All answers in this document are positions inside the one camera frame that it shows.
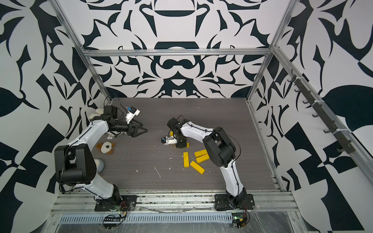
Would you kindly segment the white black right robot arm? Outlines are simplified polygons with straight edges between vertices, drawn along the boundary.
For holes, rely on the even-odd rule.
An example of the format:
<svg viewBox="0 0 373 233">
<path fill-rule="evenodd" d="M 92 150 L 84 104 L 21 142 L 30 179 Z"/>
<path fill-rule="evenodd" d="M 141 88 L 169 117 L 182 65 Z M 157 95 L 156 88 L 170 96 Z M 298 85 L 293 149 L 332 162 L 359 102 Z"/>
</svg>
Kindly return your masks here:
<svg viewBox="0 0 373 233">
<path fill-rule="evenodd" d="M 203 143 L 210 160 L 221 170 L 228 199 L 235 206 L 241 204 L 247 192 L 236 167 L 236 147 L 223 128 L 205 128 L 187 119 L 179 121 L 174 117 L 168 121 L 167 126 L 173 135 L 162 138 L 161 142 L 165 145 L 174 144 L 179 149 L 187 147 L 188 138 Z"/>
</svg>

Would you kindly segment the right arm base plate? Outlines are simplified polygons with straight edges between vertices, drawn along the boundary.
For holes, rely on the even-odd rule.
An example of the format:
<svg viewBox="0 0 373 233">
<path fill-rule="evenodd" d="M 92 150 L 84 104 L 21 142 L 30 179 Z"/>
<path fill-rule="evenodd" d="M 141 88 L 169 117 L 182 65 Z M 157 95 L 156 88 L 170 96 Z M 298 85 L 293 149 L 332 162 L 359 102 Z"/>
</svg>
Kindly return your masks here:
<svg viewBox="0 0 373 233">
<path fill-rule="evenodd" d="M 253 210 L 255 206 L 253 195 L 243 194 L 241 196 L 233 197 L 229 194 L 214 195 L 216 211 L 227 211 L 235 209 Z"/>
</svg>

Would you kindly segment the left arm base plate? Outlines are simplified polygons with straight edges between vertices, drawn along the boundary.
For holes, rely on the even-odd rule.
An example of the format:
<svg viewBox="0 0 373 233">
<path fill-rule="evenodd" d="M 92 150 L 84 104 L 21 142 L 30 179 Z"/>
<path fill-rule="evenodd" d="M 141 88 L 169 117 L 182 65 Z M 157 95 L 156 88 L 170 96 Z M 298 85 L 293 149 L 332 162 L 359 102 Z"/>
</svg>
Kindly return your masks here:
<svg viewBox="0 0 373 233">
<path fill-rule="evenodd" d="M 96 199 L 95 212 L 106 211 L 132 211 L 137 205 L 137 195 L 122 195 L 118 200 L 115 198 Z"/>
</svg>

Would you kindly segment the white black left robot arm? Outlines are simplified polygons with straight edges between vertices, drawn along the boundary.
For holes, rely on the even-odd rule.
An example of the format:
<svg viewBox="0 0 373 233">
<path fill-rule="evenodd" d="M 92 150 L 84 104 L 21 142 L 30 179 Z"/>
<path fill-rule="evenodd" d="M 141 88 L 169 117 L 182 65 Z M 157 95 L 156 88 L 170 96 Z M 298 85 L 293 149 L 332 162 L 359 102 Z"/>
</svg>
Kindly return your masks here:
<svg viewBox="0 0 373 233">
<path fill-rule="evenodd" d="M 131 106 L 127 109 L 124 120 L 117 117 L 118 108 L 112 105 L 104 107 L 104 112 L 93 117 L 88 127 L 72 142 L 59 146 L 54 151 L 56 180 L 62 193 L 64 185 L 73 189 L 81 188 L 94 195 L 98 203 L 108 204 L 109 207 L 122 203 L 119 189 L 107 182 L 97 173 L 97 166 L 92 156 L 99 139 L 107 132 L 125 133 L 131 137 L 140 135 L 142 130 L 148 130 L 134 117 L 140 110 Z"/>
</svg>

